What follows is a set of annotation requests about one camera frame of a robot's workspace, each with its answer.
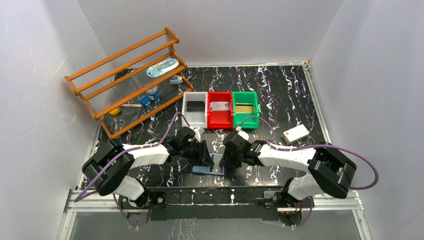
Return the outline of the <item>blue card holder wallet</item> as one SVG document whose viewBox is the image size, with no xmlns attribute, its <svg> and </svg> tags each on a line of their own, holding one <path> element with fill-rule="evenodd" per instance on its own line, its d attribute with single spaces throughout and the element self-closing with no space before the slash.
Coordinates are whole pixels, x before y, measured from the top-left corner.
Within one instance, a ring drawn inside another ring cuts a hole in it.
<svg viewBox="0 0 424 240">
<path fill-rule="evenodd" d="M 198 174 L 198 175 L 210 175 L 210 176 L 214 176 L 214 175 L 211 174 L 211 169 L 212 169 L 212 167 L 208 167 L 208 166 L 193 165 L 191 167 L 191 171 L 190 172 L 193 173 L 193 174 Z"/>
</svg>

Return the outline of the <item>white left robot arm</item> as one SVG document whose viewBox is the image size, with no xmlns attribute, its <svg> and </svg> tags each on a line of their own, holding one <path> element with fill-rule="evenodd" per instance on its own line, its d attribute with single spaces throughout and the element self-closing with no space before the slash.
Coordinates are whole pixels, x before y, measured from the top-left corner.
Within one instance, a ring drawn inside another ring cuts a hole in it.
<svg viewBox="0 0 424 240">
<path fill-rule="evenodd" d="M 110 140 L 82 166 L 81 171 L 100 196 L 109 194 L 126 198 L 137 208 L 151 203 L 150 190 L 129 171 L 141 166 L 164 165 L 176 158 L 186 159 L 191 165 L 212 168 L 215 164 L 200 136 L 202 128 L 184 126 L 175 135 L 159 142 L 128 145 Z"/>
</svg>

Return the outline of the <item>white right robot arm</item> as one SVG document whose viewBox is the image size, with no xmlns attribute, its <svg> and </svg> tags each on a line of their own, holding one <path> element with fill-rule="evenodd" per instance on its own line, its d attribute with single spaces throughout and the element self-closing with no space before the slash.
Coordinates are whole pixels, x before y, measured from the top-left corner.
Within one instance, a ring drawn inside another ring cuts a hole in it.
<svg viewBox="0 0 424 240">
<path fill-rule="evenodd" d="M 249 142 L 231 132 L 224 138 L 223 145 L 221 167 L 237 169 L 245 163 L 306 173 L 302 177 L 290 177 L 281 191 L 264 192 L 263 205 L 266 208 L 296 207 L 302 200 L 321 194 L 345 199 L 357 170 L 356 164 L 331 144 L 289 147 L 266 140 Z"/>
</svg>

